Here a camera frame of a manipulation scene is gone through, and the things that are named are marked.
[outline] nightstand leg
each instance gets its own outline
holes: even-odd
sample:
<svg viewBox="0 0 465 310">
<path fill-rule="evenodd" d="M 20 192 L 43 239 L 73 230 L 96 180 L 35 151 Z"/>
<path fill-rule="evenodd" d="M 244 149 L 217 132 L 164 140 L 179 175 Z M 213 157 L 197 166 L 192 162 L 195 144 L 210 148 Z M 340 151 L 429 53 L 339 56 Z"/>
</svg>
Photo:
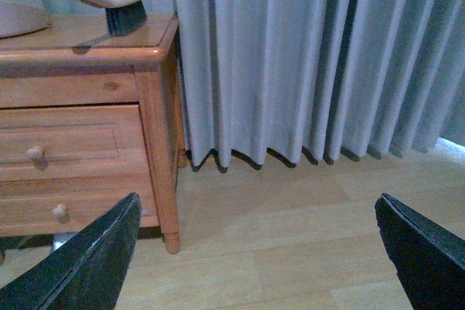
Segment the nightstand leg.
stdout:
<svg viewBox="0 0 465 310">
<path fill-rule="evenodd" d="M 187 166 L 186 149 L 179 149 L 177 153 L 177 167 L 184 168 Z"/>
<path fill-rule="evenodd" d="M 176 254 L 181 249 L 181 241 L 179 239 L 179 232 L 173 232 L 169 234 L 163 234 L 165 241 L 165 247 L 168 253 Z"/>
</svg>

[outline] curtain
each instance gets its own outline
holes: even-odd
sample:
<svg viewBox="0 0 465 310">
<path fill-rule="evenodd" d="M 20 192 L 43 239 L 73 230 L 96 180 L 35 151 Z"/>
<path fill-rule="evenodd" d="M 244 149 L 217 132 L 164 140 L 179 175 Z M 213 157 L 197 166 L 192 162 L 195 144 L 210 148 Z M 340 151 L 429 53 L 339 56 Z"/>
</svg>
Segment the curtain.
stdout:
<svg viewBox="0 0 465 310">
<path fill-rule="evenodd" d="M 464 0 L 177 0 L 194 164 L 464 144 Z"/>
</svg>

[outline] wooden nightstand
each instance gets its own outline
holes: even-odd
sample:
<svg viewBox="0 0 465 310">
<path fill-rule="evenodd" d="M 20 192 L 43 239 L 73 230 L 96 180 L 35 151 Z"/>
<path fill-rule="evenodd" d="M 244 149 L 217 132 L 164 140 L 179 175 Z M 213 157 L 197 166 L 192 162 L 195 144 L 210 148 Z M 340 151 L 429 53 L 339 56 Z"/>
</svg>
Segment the wooden nightstand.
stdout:
<svg viewBox="0 0 465 310">
<path fill-rule="evenodd" d="M 104 16 L 0 39 L 0 236 L 78 231 L 128 192 L 179 251 L 186 165 L 176 16 L 111 38 Z"/>
</svg>

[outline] nightstand top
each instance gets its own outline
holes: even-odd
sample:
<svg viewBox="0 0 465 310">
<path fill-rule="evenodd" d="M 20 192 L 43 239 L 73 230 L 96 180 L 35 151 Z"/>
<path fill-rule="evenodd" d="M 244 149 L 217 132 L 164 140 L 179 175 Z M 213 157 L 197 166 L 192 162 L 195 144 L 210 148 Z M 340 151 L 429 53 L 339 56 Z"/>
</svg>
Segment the nightstand top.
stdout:
<svg viewBox="0 0 465 310">
<path fill-rule="evenodd" d="M 55 15 L 52 27 L 0 39 L 0 65 L 95 65 L 159 62 L 166 56 L 178 20 L 148 14 L 128 36 L 111 37 L 105 15 Z"/>
</svg>

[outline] brush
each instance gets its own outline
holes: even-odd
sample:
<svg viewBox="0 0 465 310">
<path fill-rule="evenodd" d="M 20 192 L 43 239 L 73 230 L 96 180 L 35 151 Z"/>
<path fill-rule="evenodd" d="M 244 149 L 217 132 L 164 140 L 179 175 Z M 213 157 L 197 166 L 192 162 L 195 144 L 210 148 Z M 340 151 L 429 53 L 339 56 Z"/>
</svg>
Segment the brush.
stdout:
<svg viewBox="0 0 465 310">
<path fill-rule="evenodd" d="M 112 36 L 127 36 L 147 21 L 142 0 L 77 0 L 105 8 L 108 31 Z"/>
</svg>

